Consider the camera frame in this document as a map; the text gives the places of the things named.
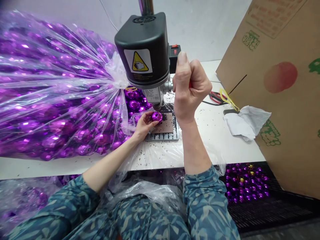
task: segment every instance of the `red circle print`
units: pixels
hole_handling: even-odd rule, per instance
[[[297,68],[290,62],[281,62],[269,68],[263,78],[265,89],[270,93],[279,93],[290,88],[298,77]]]

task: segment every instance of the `cardboard box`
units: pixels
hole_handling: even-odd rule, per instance
[[[320,199],[320,0],[253,0],[216,73],[284,190]]]

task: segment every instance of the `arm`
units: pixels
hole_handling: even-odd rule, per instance
[[[83,179],[91,189],[99,192],[136,146],[144,140],[150,129],[159,123],[158,121],[152,122],[149,119],[152,113],[152,111],[144,113],[139,119],[137,129],[131,138],[83,173]]]
[[[149,120],[152,113],[144,113],[129,140],[53,194],[47,206],[15,227],[8,239],[63,239],[88,218],[100,202],[97,193],[149,130],[159,123]]]
[[[184,52],[178,55],[173,84],[176,92],[174,110],[182,130],[186,171],[183,194],[191,237],[240,239],[228,213],[226,187],[212,166],[194,119],[195,110],[212,85],[199,61],[189,63]]]

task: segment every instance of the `white tissue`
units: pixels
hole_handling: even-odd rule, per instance
[[[270,116],[271,113],[260,108],[245,106],[239,114],[228,113],[223,120],[233,136],[241,135],[245,141],[252,141]]]

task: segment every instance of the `patterned sleeve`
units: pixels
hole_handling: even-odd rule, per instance
[[[53,194],[38,214],[15,227],[7,239],[63,239],[94,212],[99,201],[80,175]]]
[[[192,239],[240,239],[225,192],[214,166],[204,173],[186,175],[183,197]]]

